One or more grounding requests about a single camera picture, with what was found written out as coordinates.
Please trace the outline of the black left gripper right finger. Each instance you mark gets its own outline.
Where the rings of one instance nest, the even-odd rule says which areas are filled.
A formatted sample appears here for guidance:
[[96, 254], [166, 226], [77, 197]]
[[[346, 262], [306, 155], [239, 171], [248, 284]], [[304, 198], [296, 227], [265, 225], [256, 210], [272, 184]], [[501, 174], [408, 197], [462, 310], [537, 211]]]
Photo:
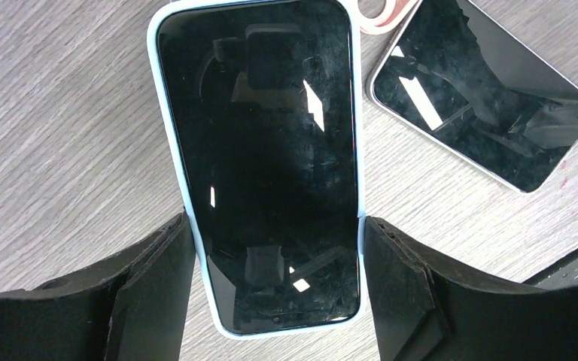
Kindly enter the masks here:
[[490, 275], [368, 217], [364, 262], [383, 360], [578, 360], [578, 285]]

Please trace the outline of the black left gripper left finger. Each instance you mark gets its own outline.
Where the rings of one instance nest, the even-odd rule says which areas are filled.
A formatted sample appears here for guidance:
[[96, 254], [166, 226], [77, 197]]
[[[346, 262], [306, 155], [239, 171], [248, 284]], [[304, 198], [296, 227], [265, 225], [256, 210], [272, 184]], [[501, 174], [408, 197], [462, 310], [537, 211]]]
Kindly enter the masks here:
[[177, 360], [194, 262], [177, 214], [86, 268], [0, 293], [0, 360]]

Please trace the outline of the black smartphone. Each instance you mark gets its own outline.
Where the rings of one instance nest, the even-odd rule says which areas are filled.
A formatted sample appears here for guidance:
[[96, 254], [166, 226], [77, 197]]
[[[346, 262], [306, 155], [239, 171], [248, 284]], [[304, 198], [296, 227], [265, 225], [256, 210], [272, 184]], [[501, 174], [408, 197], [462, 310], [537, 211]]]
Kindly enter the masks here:
[[471, 1], [421, 1], [367, 85], [375, 104], [523, 193], [578, 142], [578, 87]]

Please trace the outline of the phone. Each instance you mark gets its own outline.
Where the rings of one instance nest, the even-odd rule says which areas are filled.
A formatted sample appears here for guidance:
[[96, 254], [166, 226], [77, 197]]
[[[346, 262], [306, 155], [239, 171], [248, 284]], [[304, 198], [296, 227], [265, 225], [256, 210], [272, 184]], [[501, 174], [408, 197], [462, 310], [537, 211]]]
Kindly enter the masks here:
[[174, 1], [149, 22], [202, 282], [228, 338], [363, 312], [359, 40], [347, 1]]

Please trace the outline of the pink phone case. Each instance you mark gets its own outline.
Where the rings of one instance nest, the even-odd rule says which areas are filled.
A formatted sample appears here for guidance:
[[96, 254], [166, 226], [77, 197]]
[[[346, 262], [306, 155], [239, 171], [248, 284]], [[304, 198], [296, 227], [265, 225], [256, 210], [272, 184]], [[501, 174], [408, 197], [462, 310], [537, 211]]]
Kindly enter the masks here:
[[375, 17], [366, 17], [355, 3], [360, 31], [367, 35], [383, 35], [399, 26], [419, 0], [385, 0], [382, 10]]

